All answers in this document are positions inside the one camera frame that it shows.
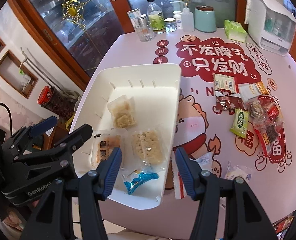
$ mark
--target black cable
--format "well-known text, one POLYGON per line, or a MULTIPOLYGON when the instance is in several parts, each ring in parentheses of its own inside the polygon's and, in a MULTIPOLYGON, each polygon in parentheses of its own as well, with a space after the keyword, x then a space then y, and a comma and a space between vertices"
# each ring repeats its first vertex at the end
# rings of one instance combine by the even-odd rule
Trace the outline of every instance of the black cable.
POLYGON ((7 109, 9 114, 9 120, 10 120, 10 136, 12 136, 12 118, 11 118, 11 112, 9 107, 7 107, 4 103, 0 103, 0 106, 3 106, 5 109, 7 109))

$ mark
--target teal canister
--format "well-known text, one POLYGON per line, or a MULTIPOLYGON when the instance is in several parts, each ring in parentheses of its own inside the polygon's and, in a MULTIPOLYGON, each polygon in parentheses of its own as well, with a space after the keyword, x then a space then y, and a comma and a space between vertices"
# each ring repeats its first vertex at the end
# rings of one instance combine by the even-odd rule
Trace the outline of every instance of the teal canister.
POLYGON ((214 8, 198 5, 195 8, 195 28, 204 33, 216 31, 216 18, 214 8))

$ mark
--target blue gripper pad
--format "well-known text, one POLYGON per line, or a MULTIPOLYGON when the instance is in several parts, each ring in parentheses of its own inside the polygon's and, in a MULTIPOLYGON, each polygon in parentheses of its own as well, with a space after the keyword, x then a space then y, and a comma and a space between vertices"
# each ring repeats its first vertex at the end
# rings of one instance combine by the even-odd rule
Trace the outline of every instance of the blue gripper pad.
POLYGON ((29 136, 30 138, 42 135, 52 127, 55 127, 58 123, 58 119, 55 116, 51 116, 40 123, 35 124, 30 128, 29 136))
POLYGON ((99 174, 99 179, 98 183, 94 186, 94 190, 100 200, 106 200, 111 194, 121 160, 122 152, 119 147, 115 147, 109 158, 98 165, 96 171, 99 174))
POLYGON ((199 174, 201 173, 201 168, 199 164, 188 158, 183 147, 177 148, 175 156, 187 195, 193 200, 198 200, 200 194, 205 192, 205 186, 200 182, 199 174))

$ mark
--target white plastic cabinet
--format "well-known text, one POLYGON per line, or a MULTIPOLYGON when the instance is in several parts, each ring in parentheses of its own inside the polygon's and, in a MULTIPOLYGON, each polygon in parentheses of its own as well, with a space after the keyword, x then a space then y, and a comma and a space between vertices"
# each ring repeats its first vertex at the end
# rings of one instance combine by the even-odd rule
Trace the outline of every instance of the white plastic cabinet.
POLYGON ((275 0, 247 0, 248 33, 262 49, 285 56, 296 30, 295 17, 275 0))

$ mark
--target white plastic bin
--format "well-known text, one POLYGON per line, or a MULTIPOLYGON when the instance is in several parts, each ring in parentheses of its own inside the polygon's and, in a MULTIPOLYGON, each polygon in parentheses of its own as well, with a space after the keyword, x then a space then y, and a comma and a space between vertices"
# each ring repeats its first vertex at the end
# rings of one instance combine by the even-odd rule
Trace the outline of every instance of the white plastic bin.
MULTIPOLYGON (((137 126, 129 132, 160 125, 162 141, 167 148, 167 164, 173 146, 175 133, 181 68, 176 64, 151 64, 108 68, 96 77, 86 99, 79 105, 80 113, 72 130, 87 123, 93 131, 113 128, 107 103, 127 95, 135 103, 137 126)), ((78 177, 91 170, 92 139, 89 139, 73 154, 73 162, 78 177)), ((110 199, 126 206, 144 210, 161 203, 165 189, 167 170, 158 172, 159 179, 152 179, 128 195, 121 177, 118 175, 110 199)))

